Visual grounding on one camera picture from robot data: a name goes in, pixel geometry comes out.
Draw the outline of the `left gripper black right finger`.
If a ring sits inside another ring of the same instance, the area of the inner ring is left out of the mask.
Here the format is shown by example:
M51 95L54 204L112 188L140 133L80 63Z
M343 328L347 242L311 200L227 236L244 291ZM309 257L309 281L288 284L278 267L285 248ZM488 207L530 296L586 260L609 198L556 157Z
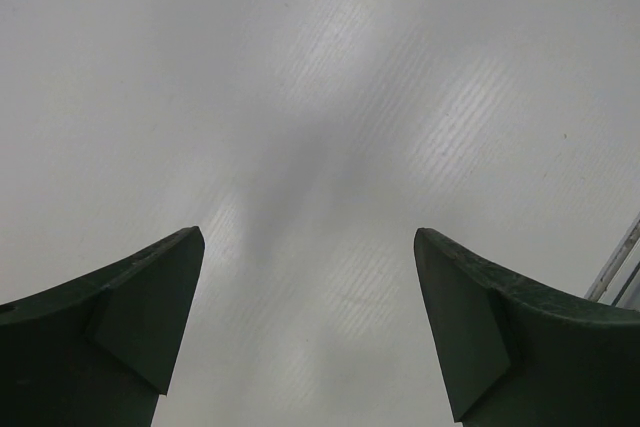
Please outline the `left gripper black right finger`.
M639 315L511 271L430 229L414 256L453 419L635 426Z

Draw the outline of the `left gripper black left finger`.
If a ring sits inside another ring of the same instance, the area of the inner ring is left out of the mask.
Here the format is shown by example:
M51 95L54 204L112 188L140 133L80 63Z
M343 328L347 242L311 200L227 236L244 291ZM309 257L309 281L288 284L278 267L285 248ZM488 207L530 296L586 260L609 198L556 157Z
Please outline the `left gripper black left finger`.
M1 307L4 426L149 426L167 394L204 258L183 228Z

